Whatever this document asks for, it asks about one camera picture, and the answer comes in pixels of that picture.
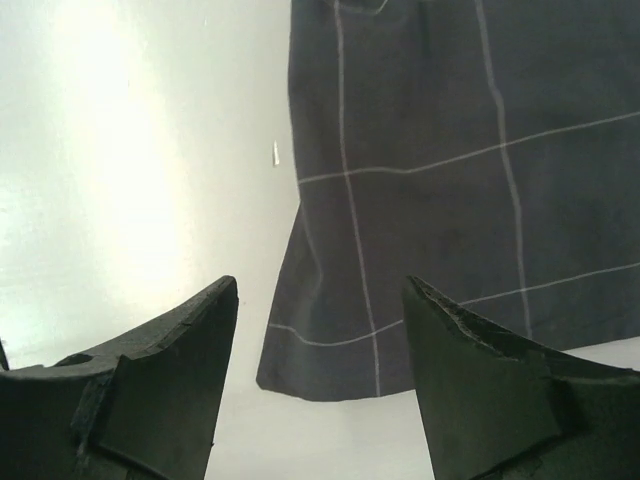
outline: plaid fabric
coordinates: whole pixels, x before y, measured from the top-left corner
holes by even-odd
[[[640,335],[640,2],[293,0],[301,206],[258,372],[412,387],[418,275],[569,349]]]

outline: gray checkered cloth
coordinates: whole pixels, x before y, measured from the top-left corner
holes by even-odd
[[[640,335],[640,1],[292,4],[262,388],[410,389],[409,274],[557,349]]]

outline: small white speck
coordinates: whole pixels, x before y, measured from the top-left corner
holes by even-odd
[[[273,142],[272,157],[273,157],[273,166],[275,168],[278,165],[280,165],[280,154],[278,153],[278,142],[276,141]]]

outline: black object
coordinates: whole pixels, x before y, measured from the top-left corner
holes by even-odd
[[[436,480],[635,480],[640,373],[520,337],[410,279],[405,324]]]
[[[225,277],[51,368],[0,371],[0,478],[202,480],[237,308]]]
[[[640,335],[640,1],[291,5],[300,210],[262,388],[412,388],[409,274],[554,349]]]

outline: white stripe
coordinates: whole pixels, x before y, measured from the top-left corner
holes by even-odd
[[[277,328],[279,330],[286,330],[288,332],[291,332],[302,343],[304,343],[305,345],[311,345],[312,347],[342,347],[344,345],[349,345],[350,343],[356,343],[356,342],[359,342],[360,340],[366,340],[367,338],[372,338],[373,336],[377,335],[378,333],[384,332],[385,330],[389,330],[390,328],[393,328],[396,325],[400,325],[402,322],[403,322],[402,320],[398,320],[395,323],[392,323],[392,324],[387,325],[385,327],[379,328],[375,332],[367,333],[366,335],[362,335],[360,337],[352,338],[351,340],[344,340],[342,342],[331,342],[331,343],[312,342],[311,340],[307,340],[302,335],[300,335],[295,328],[288,327],[286,325],[271,324],[271,325],[269,325],[269,327]]]
[[[330,0],[323,0],[323,2],[326,3],[327,5],[331,5],[329,1]],[[340,2],[336,2],[336,3],[338,3],[337,8],[340,8],[340,10],[344,10],[345,12],[355,13],[358,15],[367,15],[369,17],[375,17],[376,15],[379,15],[380,13],[382,13],[382,10],[384,10],[384,8],[387,6],[387,4],[389,3],[389,0],[382,0],[382,3],[377,8],[352,7],[351,5],[340,5]]]
[[[529,309],[529,297],[527,295],[527,279],[524,265],[524,235],[522,232],[522,204],[520,202],[520,193],[518,192],[518,184],[513,175],[511,168],[511,159],[507,149],[507,122],[504,109],[504,99],[502,93],[496,85],[495,75],[493,73],[493,61],[491,59],[491,46],[489,44],[489,31],[487,27],[487,19],[484,15],[484,7],[482,0],[475,0],[476,14],[478,15],[478,23],[480,25],[480,38],[482,40],[482,53],[484,56],[484,66],[487,72],[487,83],[491,96],[498,110],[498,131],[500,134],[500,156],[502,157],[502,165],[509,183],[509,191],[511,192],[511,202],[513,203],[513,216],[515,220],[516,234],[516,258],[518,261],[518,279],[520,281],[520,295],[522,296],[522,308],[524,310],[524,325],[527,337],[533,338],[531,329],[531,310]]]
[[[615,272],[620,272],[623,270],[630,270],[632,268],[638,268],[640,267],[640,262],[636,262],[636,263],[629,263],[627,265],[622,265],[619,267],[612,267],[612,268],[604,268],[602,270],[594,270],[592,272],[587,272],[587,273],[583,273],[580,275],[575,275],[573,277],[567,277],[567,278],[562,278],[560,280],[554,280],[552,282],[548,282],[548,283],[541,283],[540,285],[534,285],[533,287],[527,287],[526,291],[527,292],[531,292],[533,290],[541,290],[544,288],[549,288],[549,287],[553,287],[555,285],[561,285],[563,283],[569,283],[569,282],[574,282],[576,280],[582,280],[583,278],[589,278],[589,277],[594,277],[596,275],[602,275],[602,274],[606,274],[606,273],[615,273]],[[480,302],[485,302],[487,300],[494,300],[496,298],[502,298],[502,297],[508,297],[509,295],[516,295],[518,293],[521,293],[520,289],[517,290],[509,290],[507,292],[502,292],[502,293],[496,293],[495,295],[487,295],[485,297],[478,297],[478,298],[474,298],[473,300],[466,300],[464,302],[460,302],[460,305],[471,305],[473,303],[480,303]],[[288,327],[286,325],[279,325],[279,324],[275,324],[275,323],[271,323],[268,325],[269,328],[276,328],[279,330],[287,330],[291,333],[293,333],[302,343],[306,344],[306,345],[312,345],[314,347],[338,347],[341,345],[348,345],[350,343],[354,343],[357,342],[359,340],[364,340],[366,338],[371,337],[372,335],[376,335],[380,332],[384,332],[385,330],[390,329],[391,327],[395,327],[397,325],[400,325],[403,323],[403,320],[398,320],[397,322],[394,322],[390,325],[386,325],[378,330],[376,330],[375,332],[371,332],[367,335],[363,335],[361,337],[356,337],[356,338],[352,338],[351,340],[343,340],[341,342],[332,342],[332,343],[321,343],[321,342],[312,342],[311,340],[307,340],[304,337],[302,337],[302,335],[300,335],[300,333],[298,333],[298,331],[293,328],[293,327]]]
[[[517,145],[519,143],[525,143],[531,140],[536,140],[538,138],[548,137],[551,135],[558,135],[560,133],[565,132],[573,132],[576,130],[582,130],[585,128],[597,127],[599,125],[606,125],[607,123],[620,122],[622,120],[628,120],[630,118],[635,118],[640,116],[640,111],[625,113],[624,115],[617,115],[615,117],[604,118],[602,120],[595,120],[593,122],[580,123],[578,125],[571,125],[569,127],[556,128],[554,130],[547,130],[545,132],[535,133],[533,135],[528,135],[526,137],[518,138],[516,140],[511,140],[506,143],[499,143],[498,145],[493,145],[491,147],[486,147],[480,150],[476,150],[473,152],[465,153],[462,155],[458,155],[456,157],[449,158],[447,160],[443,160],[441,162],[431,163],[429,165],[422,165],[420,167],[414,168],[393,168],[393,167],[363,167],[355,170],[351,170],[348,172],[349,175],[358,175],[363,173],[389,173],[394,175],[411,175],[412,173],[424,172],[426,170],[431,170],[432,168],[442,167],[444,165],[449,165],[450,163],[455,163],[460,160],[466,160],[468,158],[477,157],[478,155],[482,155],[483,153],[493,152],[495,150],[499,150],[503,147],[510,147],[511,145]],[[344,173],[327,173],[324,175],[314,175],[311,177],[302,178],[298,181],[299,185],[304,185],[305,183],[318,182],[320,180],[327,180],[330,178],[342,178]]]
[[[344,172],[344,181],[347,186],[347,196],[349,197],[349,209],[351,210],[351,221],[353,223],[353,233],[356,241],[356,249],[358,251],[358,262],[360,264],[360,279],[362,281],[362,294],[364,297],[365,307],[367,309],[367,318],[371,327],[371,341],[373,342],[373,364],[375,369],[376,395],[379,397],[380,392],[380,356],[378,354],[378,339],[376,338],[376,326],[373,321],[373,309],[371,308],[371,299],[369,298],[369,287],[367,286],[367,272],[364,264],[364,253],[362,250],[362,241],[360,239],[360,228],[358,226],[358,215],[356,213],[356,202],[353,198],[353,188],[351,179],[347,172],[349,171],[349,162],[347,159],[347,142],[345,138],[345,51],[344,51],[344,29],[342,18],[340,16],[340,0],[334,3],[334,19],[336,24],[336,33],[338,36],[338,99],[339,99],[339,115],[338,126],[340,133],[340,156],[342,158],[342,171]]]

